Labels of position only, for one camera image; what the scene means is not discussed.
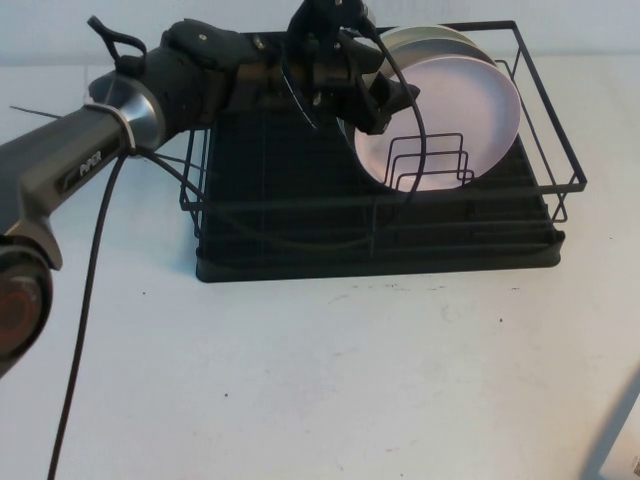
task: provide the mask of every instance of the black dish rack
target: black dish rack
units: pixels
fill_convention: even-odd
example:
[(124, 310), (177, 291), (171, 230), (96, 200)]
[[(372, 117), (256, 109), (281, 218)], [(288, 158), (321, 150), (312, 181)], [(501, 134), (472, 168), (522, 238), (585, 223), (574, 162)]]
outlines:
[[(583, 191), (587, 179), (522, 36), (514, 22), (449, 26), (463, 32), (513, 33), (513, 61), (497, 62), (516, 85), (519, 72), (528, 71), (549, 131), (555, 132), (566, 157), (560, 168), (566, 181), (545, 155), (544, 139), (524, 97), (528, 129), (521, 128), (495, 168), (475, 178), (468, 169), (464, 136), (447, 134), (459, 138), (460, 147), (429, 155), (454, 155), (457, 168), (425, 174), (456, 175), (462, 186), (419, 193), (409, 205), (406, 194), (382, 187), (364, 173), (337, 124), (314, 132), (297, 109), (226, 115), (205, 132), (199, 165), (192, 159), (195, 132), (189, 140), (184, 173), (187, 178), (197, 175), (206, 202), (191, 199), (185, 186), (180, 195), (200, 242), (200, 280), (538, 268), (560, 262), (565, 235), (555, 225), (567, 221), (566, 197)], [(525, 146), (525, 133), (531, 146)], [(398, 161), (390, 154), (391, 180)], [(248, 230), (258, 235), (247, 235)], [(348, 249), (299, 249), (259, 236), (312, 245), (369, 240)]]

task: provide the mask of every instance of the plate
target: plate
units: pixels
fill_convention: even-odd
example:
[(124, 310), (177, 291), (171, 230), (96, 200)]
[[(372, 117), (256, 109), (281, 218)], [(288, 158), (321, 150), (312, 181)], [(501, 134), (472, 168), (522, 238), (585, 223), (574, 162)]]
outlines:
[(394, 28), (384, 32), (380, 35), (380, 38), (389, 49), (416, 39), (429, 38), (448, 38), (477, 46), (473, 40), (463, 33), (442, 25)]
[[(389, 49), (398, 66), (404, 70), (411, 65), (433, 57), (443, 55), (460, 55), (475, 58), (495, 66), (493, 59), (475, 45), (453, 38), (417, 38), (396, 44)], [(380, 70), (387, 78), (395, 76), (388, 61), (384, 61)]]
[[(421, 89), (427, 162), (419, 191), (458, 188), (493, 168), (520, 127), (520, 96), (494, 65), (464, 56), (438, 56), (403, 70)], [(412, 109), (394, 115), (386, 132), (354, 132), (354, 148), (377, 182), (411, 191), (420, 164), (418, 126)]]

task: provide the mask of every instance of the black cable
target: black cable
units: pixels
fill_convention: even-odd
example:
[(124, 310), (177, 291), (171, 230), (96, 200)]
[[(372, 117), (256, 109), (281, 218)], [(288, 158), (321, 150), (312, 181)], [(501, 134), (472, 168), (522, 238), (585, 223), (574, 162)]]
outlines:
[[(171, 175), (176, 180), (178, 180), (181, 184), (183, 184), (187, 189), (189, 189), (189, 191), (191, 191), (196, 197), (198, 197), (198, 200), (202, 201), (203, 203), (207, 203), (204, 193), (202, 193), (200, 189), (198, 189), (198, 187), (196, 187), (193, 183), (191, 183), (184, 175), (179, 173), (177, 170), (167, 165), (167, 163), (163, 161), (161, 158), (159, 158), (155, 153), (139, 150), (138, 155), (158, 165), (165, 172), (167, 172), (169, 175)], [(231, 225), (238, 232), (246, 235), (247, 237), (253, 238), (261, 242), (269, 242), (273, 245), (276, 245), (282, 248), (294, 248), (297, 250), (304, 250), (309, 252), (332, 252), (335, 250), (357, 247), (369, 241), (369, 239), (367, 238), (367, 239), (354, 240), (352, 242), (345, 242), (345, 243), (339, 243), (339, 244), (322, 244), (322, 243), (313, 244), (313, 243), (294, 242), (291, 240), (285, 240), (282, 238), (274, 237), (273, 235), (262, 233), (254, 228), (251, 228), (243, 224), (242, 222), (239, 222), (238, 220), (233, 218), (231, 215), (227, 214), (226, 212), (216, 207), (215, 205), (207, 204), (207, 208), (209, 208), (211, 212), (214, 215), (216, 215), (220, 220)]]
[[(382, 54), (385, 56), (385, 58), (389, 62), (389, 65), (391, 65), (391, 68), (393, 69), (393, 72), (397, 75), (398, 80), (400, 80), (400, 84), (402, 85), (402, 88), (404, 89), (405, 93), (409, 96), (409, 99), (411, 100), (411, 108), (413, 109), (413, 113), (416, 116), (416, 122), (418, 122), (418, 132), (420, 135), (420, 166), (418, 167), (418, 174), (416, 175), (416, 180), (413, 184), (413, 187), (411, 187), (411, 191), (409, 192), (409, 195), (407, 196), (407, 199), (404, 203), (404, 206), (406, 206), (413, 201), (413, 198), (417, 193), (418, 188), (420, 188), (420, 182), (422, 182), (422, 177), (424, 176), (424, 167), (427, 164), (427, 129), (424, 126), (424, 120), (422, 119), (422, 114), (420, 113), (420, 109), (418, 108), (418, 103), (416, 102), (416, 100), (413, 98), (413, 95), (411, 94), (409, 83), (407, 82), (407, 79), (405, 78), (404, 73), (402, 73), (402, 69), (396, 62), (395, 58), (393, 58), (393, 55), (391, 55), (391, 52), (389, 51), (387, 46), (384, 44), (384, 42), (380, 38), (380, 35), (378, 34), (376, 27), (371, 23), (371, 21), (366, 20), (364, 29), (366, 30), (366, 32), (363, 32), (363, 33), (366, 34), (370, 40), (373, 40), (375, 42), (375, 44), (378, 46)], [(389, 224), (392, 223), (396, 218), (397, 218), (397, 215), (395, 215), (391, 219)]]
[(38, 110), (29, 110), (28, 108), (14, 107), (13, 105), (9, 106), (9, 108), (11, 108), (12, 110), (18, 110), (19, 112), (40, 115), (41, 117), (55, 118), (56, 120), (62, 118), (61, 115), (54, 115), (53, 113), (47, 113), (47, 112), (39, 112)]
[(179, 163), (181, 165), (189, 165), (189, 168), (193, 168), (194, 170), (197, 170), (199, 172), (202, 172), (204, 170), (204, 168), (199, 167), (197, 165), (193, 165), (188, 160), (183, 160), (181, 158), (176, 158), (176, 157), (170, 157), (169, 155), (162, 155), (160, 153), (157, 153), (156, 155), (158, 155), (159, 158), (161, 158), (162, 160), (165, 160), (167, 162)]
[(78, 380), (78, 371), (80, 370), (80, 360), (82, 359), (82, 349), (84, 347), (84, 339), (87, 333), (87, 322), (89, 318), (89, 307), (91, 306), (91, 294), (93, 293), (93, 282), (96, 277), (96, 264), (98, 262), (98, 252), (100, 251), (100, 241), (102, 239), (102, 231), (104, 230), (105, 219), (107, 218), (107, 210), (109, 209), (109, 202), (113, 194), (113, 189), (116, 185), (118, 175), (122, 170), (122, 165), (127, 157), (120, 157), (116, 164), (113, 166), (111, 175), (107, 187), (104, 191), (102, 198), (102, 204), (100, 205), (100, 211), (98, 213), (98, 220), (96, 221), (96, 229), (93, 234), (93, 243), (91, 245), (91, 254), (89, 256), (89, 268), (87, 270), (87, 280), (84, 287), (84, 298), (82, 299), (82, 311), (80, 313), (80, 323), (78, 325), (78, 337), (76, 339), (76, 348), (73, 353), (73, 361), (71, 362), (71, 372), (69, 373), (69, 382), (67, 384), (67, 393), (64, 397), (64, 404), (62, 407), (62, 413), (60, 414), (60, 422), (58, 423), (58, 432), (56, 434), (56, 441), (53, 447), (53, 453), (51, 454), (51, 462), (49, 463), (48, 480), (55, 480), (56, 471), (58, 469), (58, 461), (60, 460), (60, 452), (62, 450), (62, 443), (64, 441), (64, 434), (67, 429), (67, 423), (69, 421), (69, 412), (71, 411), (71, 403), (73, 401), (73, 394), (76, 388), (76, 382)]

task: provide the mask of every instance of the black plastic base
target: black plastic base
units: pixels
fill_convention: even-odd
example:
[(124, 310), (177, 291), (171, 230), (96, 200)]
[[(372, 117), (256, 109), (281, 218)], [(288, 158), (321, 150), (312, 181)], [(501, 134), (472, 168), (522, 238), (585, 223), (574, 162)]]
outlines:
[(409, 207), (369, 179), (337, 126), (314, 133), (298, 111), (222, 118), (212, 132), (207, 198), (236, 220), (287, 240), (375, 240), (335, 252), (283, 249), (239, 234), (207, 213), (200, 222), (197, 276), (203, 282), (459, 272), (553, 267), (565, 236), (536, 187), (520, 140), (492, 171)]
[(500, 258), (478, 256), (431, 261), (416, 260), (414, 262), (404, 263), (372, 261), (368, 264), (341, 265), (339, 267), (336, 265), (327, 265), (233, 269), (216, 265), (198, 257), (196, 275), (202, 282), (220, 283), (550, 268), (560, 263), (560, 249), (563, 243), (564, 234), (558, 232), (557, 243), (550, 245), (538, 253), (530, 255), (502, 256)]

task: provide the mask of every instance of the white tabletop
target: white tabletop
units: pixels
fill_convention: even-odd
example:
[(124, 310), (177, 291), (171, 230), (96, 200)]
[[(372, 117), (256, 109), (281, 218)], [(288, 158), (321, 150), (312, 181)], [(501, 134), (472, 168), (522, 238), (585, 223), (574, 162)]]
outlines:
[[(536, 62), (590, 179), (554, 269), (204, 285), (178, 185), (130, 160), (58, 478), (584, 477), (640, 363), (640, 57)], [(0, 69), (0, 142), (46, 121), (8, 104), (66, 113), (85, 83)], [(2, 479), (45, 477), (106, 178), (53, 215), (65, 266), (0, 382)]]

